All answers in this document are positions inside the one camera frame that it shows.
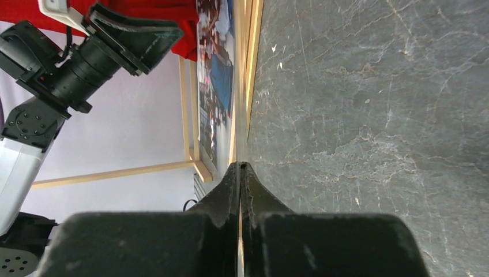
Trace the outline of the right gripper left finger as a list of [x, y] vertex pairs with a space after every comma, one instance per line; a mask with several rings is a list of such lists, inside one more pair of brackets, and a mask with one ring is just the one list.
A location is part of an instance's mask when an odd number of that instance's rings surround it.
[[240, 163], [185, 212], [85, 212], [69, 217], [37, 276], [240, 276]]

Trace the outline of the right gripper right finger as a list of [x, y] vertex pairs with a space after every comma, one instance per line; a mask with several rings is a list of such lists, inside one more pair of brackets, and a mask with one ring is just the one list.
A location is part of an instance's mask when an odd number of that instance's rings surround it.
[[392, 214], [298, 213], [240, 166], [246, 276], [428, 276], [416, 240]]

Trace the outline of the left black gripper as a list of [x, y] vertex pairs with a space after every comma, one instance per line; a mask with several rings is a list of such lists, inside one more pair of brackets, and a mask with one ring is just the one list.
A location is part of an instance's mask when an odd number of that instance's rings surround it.
[[149, 74], [184, 35], [174, 21], [128, 17], [101, 3], [89, 8], [83, 26], [90, 41], [134, 76]]

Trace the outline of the printed colour photo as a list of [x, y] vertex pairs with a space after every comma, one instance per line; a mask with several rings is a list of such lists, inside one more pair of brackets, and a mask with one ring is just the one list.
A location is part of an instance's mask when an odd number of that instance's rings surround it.
[[197, 1], [199, 140], [204, 159], [224, 175], [229, 166], [234, 99], [233, 1]]

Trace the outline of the clear acrylic sheet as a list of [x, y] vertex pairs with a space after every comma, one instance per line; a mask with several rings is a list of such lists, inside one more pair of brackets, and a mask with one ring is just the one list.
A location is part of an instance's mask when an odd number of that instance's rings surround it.
[[250, 238], [250, 219], [247, 193], [248, 98], [251, 55], [249, 44], [254, 1], [235, 1], [235, 146], [236, 181], [238, 193], [238, 276], [253, 276]]

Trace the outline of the wooden picture frame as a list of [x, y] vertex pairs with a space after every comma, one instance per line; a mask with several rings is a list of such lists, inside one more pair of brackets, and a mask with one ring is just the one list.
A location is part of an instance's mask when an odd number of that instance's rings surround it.
[[249, 137], [264, 1], [235, 1], [233, 111], [229, 162], [244, 161]]

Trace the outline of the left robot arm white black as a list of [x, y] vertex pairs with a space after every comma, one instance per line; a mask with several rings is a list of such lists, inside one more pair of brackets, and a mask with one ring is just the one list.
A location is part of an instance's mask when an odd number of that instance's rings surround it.
[[80, 14], [68, 1], [39, 1], [40, 11], [67, 27], [58, 47], [29, 21], [1, 33], [1, 69], [32, 97], [1, 130], [1, 275], [36, 270], [56, 221], [21, 206], [69, 109], [88, 113], [88, 99], [119, 70], [150, 73], [183, 37], [171, 20], [121, 15], [101, 3]]

